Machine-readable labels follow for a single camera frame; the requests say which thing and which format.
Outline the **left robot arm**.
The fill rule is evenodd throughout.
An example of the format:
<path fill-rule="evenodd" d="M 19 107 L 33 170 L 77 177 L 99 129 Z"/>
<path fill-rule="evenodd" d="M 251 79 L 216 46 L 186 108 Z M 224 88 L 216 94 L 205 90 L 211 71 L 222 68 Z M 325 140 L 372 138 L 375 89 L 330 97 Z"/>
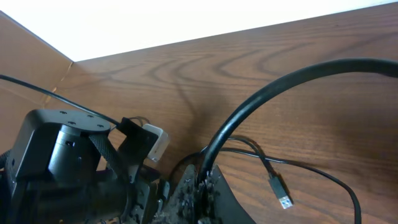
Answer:
<path fill-rule="evenodd" d="M 73 110 L 33 110 L 1 156 L 2 223 L 150 223 L 170 196 L 157 159 L 154 127 L 123 118 L 115 148 L 111 125 Z"/>

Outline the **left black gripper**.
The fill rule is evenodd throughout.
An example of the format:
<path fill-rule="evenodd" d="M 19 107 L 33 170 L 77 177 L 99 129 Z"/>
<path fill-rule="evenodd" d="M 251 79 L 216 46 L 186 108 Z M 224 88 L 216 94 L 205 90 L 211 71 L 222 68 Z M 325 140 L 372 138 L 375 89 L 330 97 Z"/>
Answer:
<path fill-rule="evenodd" d="M 170 183 L 146 165 L 132 166 L 128 171 L 133 185 L 132 204 L 124 223 L 151 223 L 169 200 Z"/>

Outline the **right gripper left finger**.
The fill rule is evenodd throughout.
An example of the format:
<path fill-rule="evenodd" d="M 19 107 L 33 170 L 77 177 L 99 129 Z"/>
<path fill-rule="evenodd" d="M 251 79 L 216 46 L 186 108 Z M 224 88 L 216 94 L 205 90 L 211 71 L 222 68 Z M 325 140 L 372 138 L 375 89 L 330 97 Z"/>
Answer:
<path fill-rule="evenodd" d="M 188 165 L 166 206 L 157 212 L 153 224 L 194 224 L 196 167 Z"/>

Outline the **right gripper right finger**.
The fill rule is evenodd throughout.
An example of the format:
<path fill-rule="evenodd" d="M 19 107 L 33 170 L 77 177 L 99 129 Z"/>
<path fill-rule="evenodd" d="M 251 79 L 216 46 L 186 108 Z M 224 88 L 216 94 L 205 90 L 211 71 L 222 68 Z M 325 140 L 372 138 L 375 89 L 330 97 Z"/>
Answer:
<path fill-rule="evenodd" d="M 220 168 L 215 165 L 205 183 L 209 190 L 210 214 L 225 224 L 256 224 L 230 189 Z"/>

